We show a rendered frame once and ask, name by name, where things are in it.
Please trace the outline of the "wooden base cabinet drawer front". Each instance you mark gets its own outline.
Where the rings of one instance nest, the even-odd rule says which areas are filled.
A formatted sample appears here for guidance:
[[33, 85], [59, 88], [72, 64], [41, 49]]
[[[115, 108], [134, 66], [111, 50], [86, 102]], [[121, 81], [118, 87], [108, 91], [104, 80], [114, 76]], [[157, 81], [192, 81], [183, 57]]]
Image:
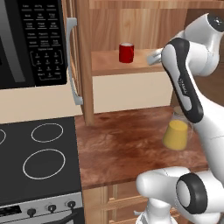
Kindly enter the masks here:
[[135, 182], [84, 190], [83, 200], [86, 224], [135, 224], [134, 210], [142, 212], [147, 204]]

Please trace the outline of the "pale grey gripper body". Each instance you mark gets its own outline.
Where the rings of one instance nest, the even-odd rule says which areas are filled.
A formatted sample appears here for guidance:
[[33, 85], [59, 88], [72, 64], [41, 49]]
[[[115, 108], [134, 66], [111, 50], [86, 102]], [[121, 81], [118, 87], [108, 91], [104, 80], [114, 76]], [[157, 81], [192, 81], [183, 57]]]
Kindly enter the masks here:
[[161, 62], [161, 53], [162, 53], [163, 49], [159, 48], [157, 50], [155, 50], [154, 52], [152, 52], [150, 55], [147, 56], [147, 63], [151, 66], [151, 65], [155, 65], [157, 63]]

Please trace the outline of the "wooden open shelf cabinet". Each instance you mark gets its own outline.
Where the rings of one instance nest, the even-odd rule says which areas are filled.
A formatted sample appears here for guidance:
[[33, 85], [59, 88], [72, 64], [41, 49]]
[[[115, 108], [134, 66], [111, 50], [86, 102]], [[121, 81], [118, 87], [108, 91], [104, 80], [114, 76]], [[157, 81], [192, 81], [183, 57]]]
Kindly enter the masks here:
[[[94, 77], [160, 74], [161, 65], [147, 65], [148, 53], [206, 12], [224, 16], [224, 0], [62, 0], [62, 6], [65, 18], [78, 20], [70, 40], [71, 70], [87, 125], [99, 111]], [[121, 43], [134, 45], [132, 63], [119, 61]]]

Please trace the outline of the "black electric hob stove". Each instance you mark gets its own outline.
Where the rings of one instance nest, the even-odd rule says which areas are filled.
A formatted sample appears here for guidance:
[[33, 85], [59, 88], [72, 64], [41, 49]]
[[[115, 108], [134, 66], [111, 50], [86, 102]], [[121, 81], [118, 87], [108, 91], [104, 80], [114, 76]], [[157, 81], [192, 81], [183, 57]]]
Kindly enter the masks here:
[[85, 224], [72, 116], [0, 124], [0, 224]]

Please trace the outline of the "glass pitcher with yellow juice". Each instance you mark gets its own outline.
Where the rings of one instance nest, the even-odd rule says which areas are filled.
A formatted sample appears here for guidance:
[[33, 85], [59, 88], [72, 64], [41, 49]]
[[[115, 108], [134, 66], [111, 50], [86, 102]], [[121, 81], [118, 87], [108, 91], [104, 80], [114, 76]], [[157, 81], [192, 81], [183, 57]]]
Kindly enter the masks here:
[[163, 145], [173, 151], [182, 151], [193, 135], [193, 125], [184, 115], [174, 112], [164, 133]]

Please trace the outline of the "black microwave oven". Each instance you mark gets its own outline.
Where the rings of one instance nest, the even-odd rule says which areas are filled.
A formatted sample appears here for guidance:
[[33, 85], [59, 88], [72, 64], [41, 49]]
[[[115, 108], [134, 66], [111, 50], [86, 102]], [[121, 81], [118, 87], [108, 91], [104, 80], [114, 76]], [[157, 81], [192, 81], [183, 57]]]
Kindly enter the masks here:
[[0, 89], [66, 83], [61, 0], [0, 0]]

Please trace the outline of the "red mug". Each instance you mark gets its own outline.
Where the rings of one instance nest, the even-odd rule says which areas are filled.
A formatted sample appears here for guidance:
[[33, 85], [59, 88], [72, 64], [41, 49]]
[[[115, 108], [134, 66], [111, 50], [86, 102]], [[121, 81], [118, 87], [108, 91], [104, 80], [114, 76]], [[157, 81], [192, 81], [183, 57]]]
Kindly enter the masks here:
[[132, 63], [134, 59], [134, 45], [131, 43], [121, 43], [119, 45], [119, 61], [122, 63]]

